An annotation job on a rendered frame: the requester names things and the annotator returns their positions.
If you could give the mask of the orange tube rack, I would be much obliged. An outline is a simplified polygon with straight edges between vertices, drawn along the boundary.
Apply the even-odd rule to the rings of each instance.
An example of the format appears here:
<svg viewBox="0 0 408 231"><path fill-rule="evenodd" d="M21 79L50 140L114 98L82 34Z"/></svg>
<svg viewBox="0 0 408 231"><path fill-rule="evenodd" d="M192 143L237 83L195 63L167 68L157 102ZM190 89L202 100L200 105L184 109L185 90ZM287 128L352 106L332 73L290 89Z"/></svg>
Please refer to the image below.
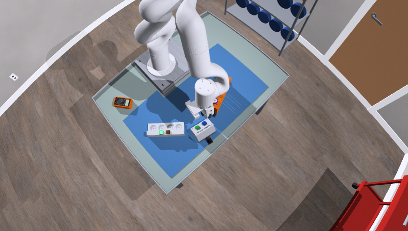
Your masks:
<svg viewBox="0 0 408 231"><path fill-rule="evenodd" d="M226 92L226 93L227 93L227 92ZM213 106L214 106L214 113L216 113L216 114L218 113L218 110L219 110L219 108L220 108L220 106L221 106L221 104L222 104L222 102L223 102L223 99L224 99L226 93L222 94L220 97L217 97L217 99L218 99L217 104L216 104L216 105L213 104Z"/></svg>

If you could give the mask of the blue flat mat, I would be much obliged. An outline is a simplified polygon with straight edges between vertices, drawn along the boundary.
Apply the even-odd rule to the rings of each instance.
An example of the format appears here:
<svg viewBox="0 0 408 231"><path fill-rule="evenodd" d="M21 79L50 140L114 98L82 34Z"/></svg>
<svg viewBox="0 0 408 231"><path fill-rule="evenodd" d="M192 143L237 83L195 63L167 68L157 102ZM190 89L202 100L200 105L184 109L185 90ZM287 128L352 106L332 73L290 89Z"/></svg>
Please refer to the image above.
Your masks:
<svg viewBox="0 0 408 231"><path fill-rule="evenodd" d="M216 133L213 141L226 129L268 86L236 57L216 44L209 49L210 62L224 68L231 84L216 117L208 118ZM207 139L198 142L191 128L207 117L194 119L185 102L195 100L195 83L190 76L166 97L153 93L123 121L158 165L172 178L207 145ZM148 137L149 123L184 122L184 136Z"/></svg>

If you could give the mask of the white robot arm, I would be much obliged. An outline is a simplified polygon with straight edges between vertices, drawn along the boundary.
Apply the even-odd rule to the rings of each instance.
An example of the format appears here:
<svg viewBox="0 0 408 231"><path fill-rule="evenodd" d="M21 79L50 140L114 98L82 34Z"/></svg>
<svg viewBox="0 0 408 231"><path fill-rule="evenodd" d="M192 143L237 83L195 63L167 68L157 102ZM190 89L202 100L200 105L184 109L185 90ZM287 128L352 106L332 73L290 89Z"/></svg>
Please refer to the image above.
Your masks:
<svg viewBox="0 0 408 231"><path fill-rule="evenodd" d="M147 44L151 58L147 62L148 71L154 76L162 77L171 73L176 65L174 56L169 54L167 42L177 28L189 73L192 77L199 78L195 83L195 100L185 102L195 120L200 117L200 111L212 107L214 99L227 92L230 87L227 72L210 62L206 29L195 9L196 2L197 0L142 0L139 12L144 20L134 32L138 43ZM175 18L172 15L174 10L177 10ZM211 80L209 77L216 78Z"/></svg>

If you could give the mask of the orange digital multimeter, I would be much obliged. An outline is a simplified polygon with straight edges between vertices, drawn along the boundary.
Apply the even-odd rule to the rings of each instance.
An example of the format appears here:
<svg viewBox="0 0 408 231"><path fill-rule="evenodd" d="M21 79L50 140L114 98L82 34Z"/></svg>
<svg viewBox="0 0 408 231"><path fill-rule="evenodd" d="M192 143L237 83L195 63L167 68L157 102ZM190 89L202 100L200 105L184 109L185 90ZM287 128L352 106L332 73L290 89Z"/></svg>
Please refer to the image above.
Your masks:
<svg viewBox="0 0 408 231"><path fill-rule="evenodd" d="M133 100L131 98L115 97L114 107L131 109Z"/></svg>

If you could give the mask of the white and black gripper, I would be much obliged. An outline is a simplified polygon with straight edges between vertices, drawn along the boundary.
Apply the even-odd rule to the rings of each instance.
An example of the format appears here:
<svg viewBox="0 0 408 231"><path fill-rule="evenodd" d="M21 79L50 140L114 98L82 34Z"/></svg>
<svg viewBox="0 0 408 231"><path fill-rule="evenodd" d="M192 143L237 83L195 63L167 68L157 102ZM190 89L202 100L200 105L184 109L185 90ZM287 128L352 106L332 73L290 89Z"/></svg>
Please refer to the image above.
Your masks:
<svg viewBox="0 0 408 231"><path fill-rule="evenodd" d="M211 114L213 115L214 114L214 107L212 106L212 107L208 107L208 108L206 108L206 109L203 109L202 111L201 111L201 115L202 116L205 116L205 117L207 117L207 118L211 118Z"/></svg>

